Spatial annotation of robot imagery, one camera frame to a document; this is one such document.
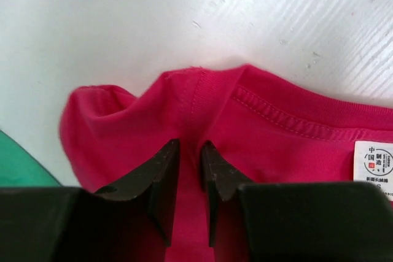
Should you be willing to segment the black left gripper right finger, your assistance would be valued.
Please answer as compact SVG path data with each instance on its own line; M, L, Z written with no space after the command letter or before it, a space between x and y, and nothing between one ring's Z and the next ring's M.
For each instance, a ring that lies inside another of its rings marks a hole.
M391 261L392 206L365 182L261 184L200 152L216 261Z

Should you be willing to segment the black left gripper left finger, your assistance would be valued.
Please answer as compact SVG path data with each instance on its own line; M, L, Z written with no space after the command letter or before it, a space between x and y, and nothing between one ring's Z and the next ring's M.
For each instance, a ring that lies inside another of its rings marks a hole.
M94 193L1 189L2 261L163 261L171 245L180 143Z

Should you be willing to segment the red t shirt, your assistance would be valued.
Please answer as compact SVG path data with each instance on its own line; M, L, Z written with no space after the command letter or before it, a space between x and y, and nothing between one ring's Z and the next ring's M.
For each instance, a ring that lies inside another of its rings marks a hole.
M114 85L74 90L60 140L89 191L117 180L170 139L181 142L173 241L166 261L212 261L198 171L211 141L261 183L383 179L392 194L392 110L304 90L251 65L164 72L141 96Z

